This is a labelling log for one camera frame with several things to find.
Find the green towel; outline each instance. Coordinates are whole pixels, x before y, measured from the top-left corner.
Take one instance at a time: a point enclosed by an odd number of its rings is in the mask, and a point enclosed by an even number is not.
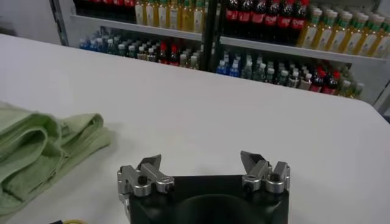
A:
[[[59,120],[0,103],[0,223],[109,143],[99,114]]]

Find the yellow bottle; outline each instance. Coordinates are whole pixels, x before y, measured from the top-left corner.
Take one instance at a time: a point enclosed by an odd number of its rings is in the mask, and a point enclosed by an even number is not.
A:
[[[309,48],[314,40],[316,35],[319,18],[322,15],[322,11],[319,8],[313,10],[311,21],[307,22],[303,27],[299,37],[298,37],[298,47]]]
[[[158,24],[161,28],[169,28],[169,6],[166,4],[166,0],[160,0],[160,6],[158,8]]]
[[[384,23],[384,32],[378,34],[376,42],[372,45],[368,56],[385,58],[390,51],[390,20]]]
[[[374,45],[375,41],[378,38],[378,33],[384,20],[385,18],[381,16],[376,16],[374,18],[374,21],[371,25],[371,29],[368,32],[363,33],[355,50],[353,51],[353,54],[365,57],[368,56],[372,45]]]
[[[362,37],[363,27],[367,22],[368,16],[364,14],[358,14],[357,22],[355,23],[355,27],[347,32],[346,37],[343,39],[339,53],[343,54],[353,54],[360,38]]]
[[[194,11],[194,32],[202,33],[205,23],[205,8],[203,0],[196,0],[196,8]]]
[[[332,34],[332,27],[333,23],[335,23],[337,12],[333,10],[327,12],[328,15],[326,16],[325,24],[317,31],[313,43],[311,44],[312,49],[324,51],[330,38],[330,35]]]
[[[184,0],[183,30],[189,32],[194,31],[194,10],[192,7],[192,0]]]
[[[155,0],[149,0],[146,5],[147,25],[158,27],[158,5]]]
[[[326,51],[338,52],[343,39],[346,37],[349,21],[352,19],[352,14],[344,11],[341,15],[339,24],[333,28],[329,41],[326,46]]]
[[[137,0],[135,4],[135,18],[137,24],[146,25],[146,6],[143,0]]]

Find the white table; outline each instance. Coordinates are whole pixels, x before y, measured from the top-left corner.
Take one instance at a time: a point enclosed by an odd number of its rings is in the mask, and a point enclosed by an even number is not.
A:
[[[294,224],[390,220],[390,125],[364,102],[3,35],[0,49],[0,100],[101,113],[115,134],[9,223],[128,223],[119,166],[161,153],[168,175],[242,174],[240,150],[289,163]]]

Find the metal shelf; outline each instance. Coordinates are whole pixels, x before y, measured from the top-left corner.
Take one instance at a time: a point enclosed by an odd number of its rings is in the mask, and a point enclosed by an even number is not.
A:
[[[138,24],[108,20],[108,19],[80,16],[76,14],[70,14],[70,17],[74,21],[80,21],[88,24],[95,24],[98,26],[107,26],[111,28],[124,29],[124,30],[130,30],[130,31],[141,32],[141,33],[150,33],[150,34],[156,34],[156,35],[161,35],[166,37],[177,37],[177,38],[183,38],[187,40],[202,41],[201,33],[192,33],[192,32],[186,32],[181,30],[171,30],[171,29],[164,29],[159,27],[143,26]]]
[[[360,65],[380,66],[386,63],[386,59],[362,57],[349,54],[339,54],[327,51],[316,51],[300,47],[284,46],[279,44],[264,43],[259,41],[250,41],[230,37],[221,37],[221,44],[237,47],[245,47],[269,52],[277,52],[282,54],[299,55],[303,57],[311,57],[325,59],[331,61],[340,61],[344,63],[356,63]]]

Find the red bottle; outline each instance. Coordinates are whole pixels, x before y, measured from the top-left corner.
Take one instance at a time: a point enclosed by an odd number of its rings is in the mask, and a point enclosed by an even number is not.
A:
[[[273,42],[275,40],[275,27],[279,12],[279,0],[273,0],[264,17],[264,40]]]
[[[258,3],[255,6],[252,15],[251,35],[254,38],[262,39],[263,37],[262,29],[263,29],[263,21],[264,21],[264,17],[266,16],[266,12],[267,12],[266,0],[258,0]]]
[[[236,35],[238,0],[229,0],[226,6],[224,35]]]
[[[294,10],[294,16],[291,20],[291,28],[289,32],[289,43],[296,45],[298,41],[298,37],[300,35],[300,31],[303,28],[303,25],[306,21],[306,13],[307,6],[309,4],[309,0],[301,0],[301,2],[297,2],[296,8]]]
[[[291,22],[291,16],[293,15],[293,3],[294,0],[287,0],[286,4],[282,4],[283,8],[280,9],[276,33],[276,41],[278,43],[288,42],[288,29]]]

